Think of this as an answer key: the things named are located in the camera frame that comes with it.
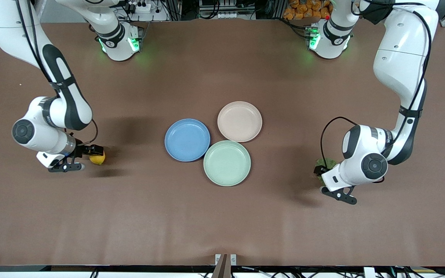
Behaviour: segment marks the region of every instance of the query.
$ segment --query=robotic arm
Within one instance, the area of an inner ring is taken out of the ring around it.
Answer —
[[[11,56],[42,70],[55,97],[36,97],[12,128],[14,140],[37,151],[51,172],[83,169],[63,162],[82,154],[102,154],[102,147],[85,146],[62,129],[82,130],[92,121],[92,109],[83,98],[59,49],[46,37],[28,0],[0,0],[0,47]]]
[[[384,21],[386,33],[374,61],[374,73],[382,84],[401,100],[393,130],[355,125],[343,139],[344,161],[321,176],[323,194],[351,204],[356,199],[343,188],[380,181],[388,165],[407,160],[413,149],[415,131],[421,116],[427,83],[424,73],[438,23],[437,0],[419,0],[402,5],[399,0],[361,0],[359,11],[373,23]],[[310,48],[324,58],[335,58],[346,49],[351,30],[358,19],[353,3],[337,0],[329,21],[316,23],[320,35]]]
[[[109,58],[124,61],[141,48],[143,29],[119,22],[111,6],[119,0],[56,0],[59,4],[81,14],[94,29]]]

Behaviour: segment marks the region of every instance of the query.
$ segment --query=plate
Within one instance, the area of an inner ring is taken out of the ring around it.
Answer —
[[[211,136],[207,127],[195,119],[175,122],[166,132],[164,146],[176,160],[189,162],[199,159],[209,148]]]
[[[231,102],[217,117],[221,134],[231,141],[246,142],[255,138],[262,128],[262,116],[248,102]]]
[[[204,157],[204,171],[216,185],[233,186],[250,172],[250,155],[235,141],[220,141],[212,145]]]

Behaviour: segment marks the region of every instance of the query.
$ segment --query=green plate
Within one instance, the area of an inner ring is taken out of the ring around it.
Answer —
[[[216,185],[237,185],[248,176],[250,165],[248,151],[234,141],[215,143],[204,157],[205,174]]]

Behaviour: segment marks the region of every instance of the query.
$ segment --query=brown table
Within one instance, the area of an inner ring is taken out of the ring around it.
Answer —
[[[39,70],[0,51],[0,264],[445,264],[445,29],[439,29],[412,157],[347,205],[319,193],[319,137],[335,116],[393,128],[399,99],[372,72],[384,27],[360,21],[338,59],[323,60],[281,22],[153,23],[143,53],[114,62],[85,24],[46,25],[99,124],[108,163],[50,174],[11,138],[30,101],[53,95]],[[202,160],[164,149],[175,121],[209,128],[244,100],[264,126],[245,143],[248,178],[214,185]],[[331,125],[341,159],[348,123]],[[76,136],[93,136],[93,126]]]

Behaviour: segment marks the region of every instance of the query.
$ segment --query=beige plate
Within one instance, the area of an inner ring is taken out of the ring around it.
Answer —
[[[222,135],[231,141],[246,142],[255,138],[262,128],[262,116],[248,102],[231,102],[217,117]]]

